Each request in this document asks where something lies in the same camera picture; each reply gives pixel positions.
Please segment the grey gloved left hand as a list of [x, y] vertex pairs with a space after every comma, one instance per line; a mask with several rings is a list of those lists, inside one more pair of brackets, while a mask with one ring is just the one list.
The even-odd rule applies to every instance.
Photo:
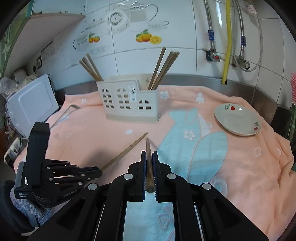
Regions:
[[36, 202], [28, 199], [16, 198], [15, 188], [10, 191], [10, 197], [15, 208], [28, 218], [32, 227], [43, 225], [52, 216], [51, 208], [40, 206]]

